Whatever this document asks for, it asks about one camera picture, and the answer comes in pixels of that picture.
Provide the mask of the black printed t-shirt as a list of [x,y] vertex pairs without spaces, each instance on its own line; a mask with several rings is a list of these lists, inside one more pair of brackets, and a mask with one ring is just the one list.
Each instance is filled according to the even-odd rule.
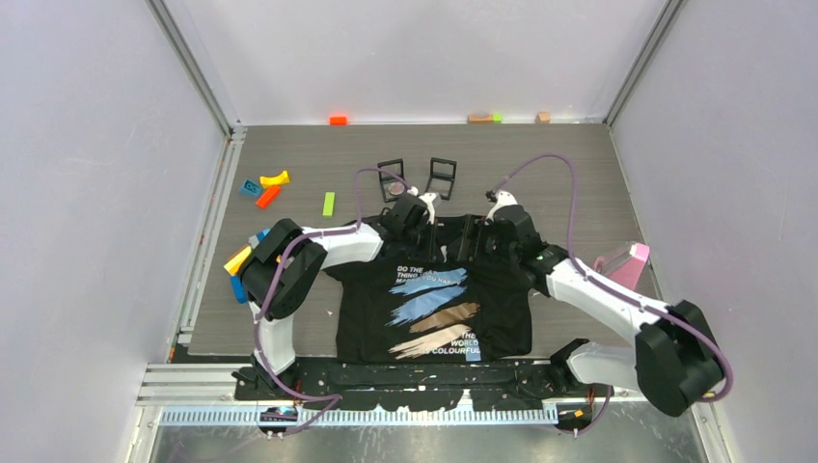
[[529,288],[505,263],[446,254],[464,216],[437,219],[443,262],[411,259],[404,248],[325,269],[341,284],[340,361],[465,364],[531,353]]

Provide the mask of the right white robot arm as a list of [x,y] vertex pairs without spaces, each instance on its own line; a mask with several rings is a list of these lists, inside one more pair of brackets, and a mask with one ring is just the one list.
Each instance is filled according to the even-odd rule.
[[562,395],[605,384],[638,391],[662,413],[678,417],[694,403],[730,391],[731,366],[696,304],[652,299],[593,271],[565,248],[542,240],[520,205],[468,216],[448,256],[503,270],[518,285],[583,311],[628,342],[609,347],[574,340],[555,353],[550,378]]

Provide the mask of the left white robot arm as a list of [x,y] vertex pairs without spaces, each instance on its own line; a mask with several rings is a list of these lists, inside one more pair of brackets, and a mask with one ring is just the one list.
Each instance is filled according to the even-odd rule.
[[437,193],[404,193],[371,224],[358,220],[333,228],[302,228],[285,218],[253,248],[237,274],[254,322],[259,386],[270,397],[288,397],[296,384],[293,314],[318,274],[351,262],[371,262],[385,251],[421,248],[435,219]]

